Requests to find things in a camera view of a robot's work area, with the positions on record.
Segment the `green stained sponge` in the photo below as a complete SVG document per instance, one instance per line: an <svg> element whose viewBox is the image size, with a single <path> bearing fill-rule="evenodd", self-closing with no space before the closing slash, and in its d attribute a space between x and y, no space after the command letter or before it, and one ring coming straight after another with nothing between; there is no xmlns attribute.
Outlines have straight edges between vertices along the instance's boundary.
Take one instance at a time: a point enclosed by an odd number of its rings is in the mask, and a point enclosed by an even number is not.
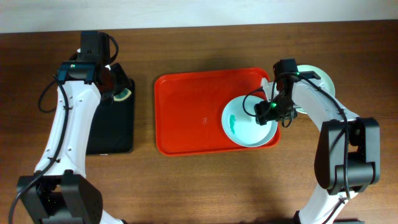
<svg viewBox="0 0 398 224"><path fill-rule="evenodd" d="M113 96L114 101L124 101L131 96L131 90L128 88L123 89L120 93Z"/></svg>

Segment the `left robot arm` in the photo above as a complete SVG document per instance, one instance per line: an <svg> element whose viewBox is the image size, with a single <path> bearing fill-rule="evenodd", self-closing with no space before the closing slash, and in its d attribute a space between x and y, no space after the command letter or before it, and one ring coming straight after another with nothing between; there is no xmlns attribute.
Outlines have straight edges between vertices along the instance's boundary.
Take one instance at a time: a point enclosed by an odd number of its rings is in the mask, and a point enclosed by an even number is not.
<svg viewBox="0 0 398 224"><path fill-rule="evenodd" d="M123 223L104 210L85 162L102 97L126 99L130 80L118 63L65 62L54 82L58 99L49 140L34 174L19 178L16 200L34 223Z"/></svg>

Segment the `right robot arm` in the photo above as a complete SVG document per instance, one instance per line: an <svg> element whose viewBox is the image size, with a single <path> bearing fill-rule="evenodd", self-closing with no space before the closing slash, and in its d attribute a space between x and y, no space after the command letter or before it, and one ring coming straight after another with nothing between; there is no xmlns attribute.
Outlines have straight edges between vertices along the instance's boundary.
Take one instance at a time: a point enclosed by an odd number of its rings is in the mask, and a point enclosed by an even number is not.
<svg viewBox="0 0 398 224"><path fill-rule="evenodd" d="M267 97L254 106L258 124L281 121L290 126L297 108L306 111L320 135L314 170L317 185L292 223L334 223L344 206L379 181L380 128L343 106L315 72L276 72L262 79Z"/></svg>

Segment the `mint green plate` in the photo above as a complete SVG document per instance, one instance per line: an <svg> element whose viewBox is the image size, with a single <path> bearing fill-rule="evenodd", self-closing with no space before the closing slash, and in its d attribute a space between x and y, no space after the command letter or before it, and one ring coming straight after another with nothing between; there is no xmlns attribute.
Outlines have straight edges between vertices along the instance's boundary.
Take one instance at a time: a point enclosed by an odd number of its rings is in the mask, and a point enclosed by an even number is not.
<svg viewBox="0 0 398 224"><path fill-rule="evenodd" d="M315 72L323 82L323 88L327 91L331 96L336 95L335 85L329 75L324 72L322 69L313 66L313 65L298 65L298 72ZM300 92L298 92L297 88L294 88L293 98L300 97ZM307 112L301 107L301 105L296 106L296 110L298 113L307 114Z"/></svg>

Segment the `red plastic tray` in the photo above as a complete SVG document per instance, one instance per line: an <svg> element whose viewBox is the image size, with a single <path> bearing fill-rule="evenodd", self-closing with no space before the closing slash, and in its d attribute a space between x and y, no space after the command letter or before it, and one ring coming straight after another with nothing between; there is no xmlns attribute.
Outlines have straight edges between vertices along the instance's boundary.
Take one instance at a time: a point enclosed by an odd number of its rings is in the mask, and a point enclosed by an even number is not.
<svg viewBox="0 0 398 224"><path fill-rule="evenodd" d="M162 75L154 84L158 150L166 156L245 151L229 138L236 132L229 126L237 116L228 116L224 128L222 112L231 100L245 97L268 77L257 67Z"/></svg>

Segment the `black rectangular tray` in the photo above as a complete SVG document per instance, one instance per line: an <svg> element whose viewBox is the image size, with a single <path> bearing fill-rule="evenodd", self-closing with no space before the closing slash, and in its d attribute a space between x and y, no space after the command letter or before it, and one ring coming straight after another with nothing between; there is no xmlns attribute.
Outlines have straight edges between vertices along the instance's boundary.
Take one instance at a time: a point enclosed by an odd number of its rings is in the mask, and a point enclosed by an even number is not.
<svg viewBox="0 0 398 224"><path fill-rule="evenodd" d="M135 83L127 88L130 95L122 100L102 101L95 111L86 155L125 154L133 151Z"/></svg>

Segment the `light blue plate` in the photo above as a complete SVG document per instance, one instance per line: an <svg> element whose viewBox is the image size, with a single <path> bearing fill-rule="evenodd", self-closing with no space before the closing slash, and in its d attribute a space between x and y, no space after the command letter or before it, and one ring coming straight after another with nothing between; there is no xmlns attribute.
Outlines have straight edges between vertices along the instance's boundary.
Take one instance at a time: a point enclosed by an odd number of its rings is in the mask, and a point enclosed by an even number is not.
<svg viewBox="0 0 398 224"><path fill-rule="evenodd" d="M259 147L269 143L275 136L278 128L276 121L268 121L260 126L255 117L249 116L243 110L254 114L254 106L262 101L258 96L248 96L243 104L245 96L239 96L231 100L221 114L221 125L232 142L243 147Z"/></svg>

